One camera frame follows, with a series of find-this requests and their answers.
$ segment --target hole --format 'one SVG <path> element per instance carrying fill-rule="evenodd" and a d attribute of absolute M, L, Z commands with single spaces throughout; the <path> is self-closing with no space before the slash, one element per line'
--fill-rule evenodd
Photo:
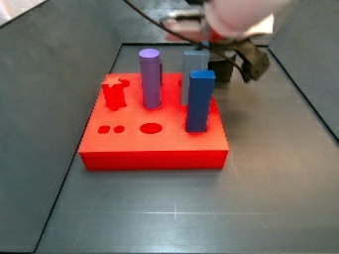
<path fill-rule="evenodd" d="M 108 131 L 109 131 L 109 126 L 107 126 L 107 125 L 100 126 L 97 129 L 99 134 L 105 134 L 105 133 L 108 133 Z"/>
<path fill-rule="evenodd" d="M 124 127 L 121 125 L 113 127 L 115 133 L 121 133 L 124 131 Z"/>
<path fill-rule="evenodd" d="M 145 123 L 140 127 L 140 131 L 145 134 L 155 134 L 163 130 L 163 126 L 157 123 Z"/>

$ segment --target red base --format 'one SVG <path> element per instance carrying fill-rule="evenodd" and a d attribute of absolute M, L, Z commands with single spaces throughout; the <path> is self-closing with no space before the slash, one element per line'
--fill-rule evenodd
<path fill-rule="evenodd" d="M 180 106 L 181 74 L 163 74 L 161 105 L 143 106 L 140 75 L 109 74 L 129 81 L 124 88 L 125 107 L 112 111 L 103 92 L 91 114 L 79 153 L 88 170 L 221 169 L 229 147 L 212 99 L 208 131 L 185 132 L 187 107 Z"/>

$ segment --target gray wall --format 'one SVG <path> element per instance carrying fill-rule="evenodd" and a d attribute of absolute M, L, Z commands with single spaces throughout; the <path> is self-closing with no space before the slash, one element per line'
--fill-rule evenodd
<path fill-rule="evenodd" d="M 188 8 L 133 3 L 153 18 Z M 0 251 L 36 248 L 120 44 L 161 42 L 116 0 L 49 0 L 0 29 Z"/>
<path fill-rule="evenodd" d="M 283 24 L 285 20 L 288 20 L 289 15 L 293 13 L 295 7 L 300 3 L 301 0 L 291 0 L 280 10 L 273 13 L 273 29 L 271 35 L 257 36 L 253 39 L 253 42 L 257 45 L 267 46 L 275 37 L 275 34 L 279 32 L 280 28 L 283 27 Z"/>
<path fill-rule="evenodd" d="M 339 138 L 339 1 L 303 0 L 269 49 Z"/>

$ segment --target black table surface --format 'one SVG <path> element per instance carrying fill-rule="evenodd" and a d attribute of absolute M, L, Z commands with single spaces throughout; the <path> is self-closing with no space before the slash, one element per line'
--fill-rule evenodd
<path fill-rule="evenodd" d="M 139 72 L 124 46 L 113 72 Z M 183 51 L 161 52 L 180 72 Z M 76 156 L 40 253 L 339 251 L 337 143 L 273 58 L 257 82 L 235 71 L 215 97 L 231 145 L 224 168 L 88 172 Z"/>

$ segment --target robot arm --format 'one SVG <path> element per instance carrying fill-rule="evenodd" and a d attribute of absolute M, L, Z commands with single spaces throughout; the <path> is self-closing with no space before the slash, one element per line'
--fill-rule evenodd
<path fill-rule="evenodd" d="M 189 4 L 204 4 L 204 10 L 173 12 L 161 20 L 161 24 L 195 42 L 208 41 L 211 56 L 215 52 L 236 52 L 243 60 L 243 80 L 249 82 L 260 78 L 269 66 L 267 53 L 257 49 L 249 37 L 272 33 L 272 13 L 288 1 L 187 0 Z M 167 34 L 165 39 L 180 41 L 171 34 Z"/>
<path fill-rule="evenodd" d="M 272 13 L 291 0 L 187 0 L 204 4 L 204 10 L 172 12 L 163 24 L 193 41 L 240 41 L 253 35 L 271 34 Z M 167 35 L 168 41 L 179 39 Z"/>
<path fill-rule="evenodd" d="M 272 13 L 289 0 L 209 0 L 204 3 L 207 23 L 224 38 L 241 40 L 272 32 Z"/>

